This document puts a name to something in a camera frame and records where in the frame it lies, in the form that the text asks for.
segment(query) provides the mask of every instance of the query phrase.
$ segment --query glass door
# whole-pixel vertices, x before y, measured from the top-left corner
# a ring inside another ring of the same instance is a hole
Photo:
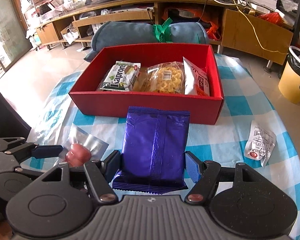
[[[12,0],[0,0],[0,65],[3,70],[7,71],[31,48]]]

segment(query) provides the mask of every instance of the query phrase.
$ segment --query purple foil packet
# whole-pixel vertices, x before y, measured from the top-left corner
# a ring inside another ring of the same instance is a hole
[[[189,119],[189,111],[129,107],[122,166],[112,187],[156,194],[188,189],[184,170]]]

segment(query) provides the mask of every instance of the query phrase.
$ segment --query checkered tablecloth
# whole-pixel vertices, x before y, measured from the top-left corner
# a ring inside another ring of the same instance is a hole
[[[190,124],[186,150],[193,152],[202,161],[214,160],[225,167],[234,167],[237,162],[245,162],[282,189],[297,204],[298,217],[290,236],[300,240],[300,159],[289,133],[274,107],[249,72],[241,66],[240,61],[218,54],[216,59],[225,103],[216,125]],[[74,123],[109,144],[103,156],[106,158],[114,149],[122,148],[126,119],[83,115],[68,95],[80,74],[81,72],[77,72],[66,76],[53,89],[27,141],[42,145],[64,145],[70,126]],[[243,156],[252,120],[256,120],[277,136],[277,143],[264,168],[261,167],[260,161]],[[25,161],[22,166],[47,171],[55,161],[55,158],[42,160],[32,158]],[[189,188],[193,186],[187,173],[185,182]],[[188,190],[183,190],[174,194],[185,197],[187,192]],[[144,195],[128,191],[116,193],[119,197],[125,194]]]

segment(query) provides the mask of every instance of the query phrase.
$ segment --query yellow snack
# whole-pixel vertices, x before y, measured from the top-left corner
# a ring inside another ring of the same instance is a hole
[[[183,88],[181,62],[167,62],[148,68],[148,85],[145,91],[159,93],[181,93]]]

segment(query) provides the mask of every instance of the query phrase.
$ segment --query red cardboard box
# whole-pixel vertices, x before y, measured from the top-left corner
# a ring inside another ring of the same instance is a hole
[[[180,61],[183,57],[207,72],[210,97],[156,92],[96,91],[117,60],[140,62],[141,67]],[[71,91],[72,100],[83,114],[126,117],[129,106],[162,110],[188,110],[190,122],[215,124],[224,102],[216,59],[210,45],[150,43],[104,48],[79,77]]]

